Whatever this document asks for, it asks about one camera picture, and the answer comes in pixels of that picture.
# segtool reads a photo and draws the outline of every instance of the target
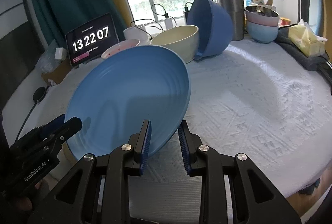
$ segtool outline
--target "digital clock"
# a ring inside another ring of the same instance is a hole
[[[119,39],[112,16],[107,13],[66,34],[70,63],[78,64],[100,56]]]

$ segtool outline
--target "pink plate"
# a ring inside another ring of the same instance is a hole
[[[102,58],[107,59],[112,55],[115,55],[116,53],[135,47],[139,45],[140,41],[139,40],[125,40],[122,42],[119,42],[116,45],[113,45],[112,47],[108,48],[105,52],[102,53]]]

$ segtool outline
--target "clear plastic bag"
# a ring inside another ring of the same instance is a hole
[[[35,68],[41,70],[44,74],[54,71],[61,64],[61,60],[54,59],[57,47],[56,41],[52,40],[47,50],[39,57]]]
[[[325,53],[327,39],[316,36],[308,23],[303,20],[298,25],[289,27],[288,38],[306,57],[321,56]]]

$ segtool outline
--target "white cup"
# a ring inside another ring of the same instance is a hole
[[[145,26],[141,24],[126,28],[123,33],[126,40],[140,40],[142,43],[146,43],[149,41],[149,35],[145,31]]]

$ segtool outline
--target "dark folded fabric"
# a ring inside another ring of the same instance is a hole
[[[306,57],[298,47],[288,38],[288,28],[281,27],[278,32],[278,37],[275,42],[279,44],[287,53],[289,53],[293,58],[300,63],[306,70],[316,71],[318,69],[319,63],[324,63],[329,61],[329,56],[325,52],[322,56]]]

